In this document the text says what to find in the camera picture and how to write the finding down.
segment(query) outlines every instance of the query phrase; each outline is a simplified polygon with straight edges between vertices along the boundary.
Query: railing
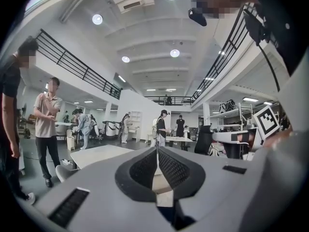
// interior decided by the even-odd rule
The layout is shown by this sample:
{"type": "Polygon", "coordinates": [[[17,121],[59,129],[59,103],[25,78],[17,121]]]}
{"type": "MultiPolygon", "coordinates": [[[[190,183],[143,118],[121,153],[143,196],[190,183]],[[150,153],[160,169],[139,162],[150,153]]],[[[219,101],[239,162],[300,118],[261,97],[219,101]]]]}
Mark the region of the railing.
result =
{"type": "Polygon", "coordinates": [[[247,36],[247,29],[245,26],[245,20],[242,14],[243,9],[248,9],[254,16],[257,16],[256,10],[253,8],[253,4],[246,3],[240,10],[232,27],[232,30],[220,52],[217,59],[213,63],[212,67],[208,71],[202,83],[198,86],[197,90],[192,96],[192,102],[194,102],[214,81],[214,79],[220,74],[223,68],[227,65],[230,59],[233,57],[239,46],[247,36]]]}
{"type": "Polygon", "coordinates": [[[162,106],[191,106],[191,96],[145,96],[162,106]]]}
{"type": "Polygon", "coordinates": [[[39,52],[51,61],[110,96],[113,96],[116,99],[120,98],[120,88],[111,84],[104,77],[80,61],[43,29],[41,29],[41,32],[36,39],[39,43],[39,52]]]}

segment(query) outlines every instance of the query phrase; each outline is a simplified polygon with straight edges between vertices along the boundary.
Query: woman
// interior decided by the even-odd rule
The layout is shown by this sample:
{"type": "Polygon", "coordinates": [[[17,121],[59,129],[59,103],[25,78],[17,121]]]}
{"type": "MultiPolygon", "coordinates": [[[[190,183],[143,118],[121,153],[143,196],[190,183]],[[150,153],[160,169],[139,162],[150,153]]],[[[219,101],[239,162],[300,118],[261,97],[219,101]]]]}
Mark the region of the woman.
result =
{"type": "Polygon", "coordinates": [[[129,114],[125,114],[125,116],[121,120],[121,126],[122,126],[122,135],[121,135],[121,143],[127,144],[127,137],[129,134],[129,126],[133,125],[132,123],[129,123],[129,114]]]}
{"type": "Polygon", "coordinates": [[[73,131],[82,131],[84,135],[84,146],[81,150],[84,150],[88,146],[89,134],[91,132],[91,119],[83,114],[82,109],[76,108],[73,113],[75,120],[78,120],[78,126],[73,128],[73,131]]]}

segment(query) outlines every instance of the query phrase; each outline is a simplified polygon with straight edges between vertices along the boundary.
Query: column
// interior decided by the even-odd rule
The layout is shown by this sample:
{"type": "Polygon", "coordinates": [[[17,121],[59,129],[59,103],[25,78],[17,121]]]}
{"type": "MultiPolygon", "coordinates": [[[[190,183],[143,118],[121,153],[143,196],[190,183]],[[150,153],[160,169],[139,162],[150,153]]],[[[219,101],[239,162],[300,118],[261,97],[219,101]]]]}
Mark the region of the column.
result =
{"type": "Polygon", "coordinates": [[[211,119],[209,118],[209,116],[211,115],[211,112],[209,109],[208,102],[203,103],[203,115],[204,115],[204,126],[209,126],[211,124],[211,119]]]}
{"type": "Polygon", "coordinates": [[[112,103],[108,102],[105,109],[104,121],[109,121],[111,114],[112,103]]]}

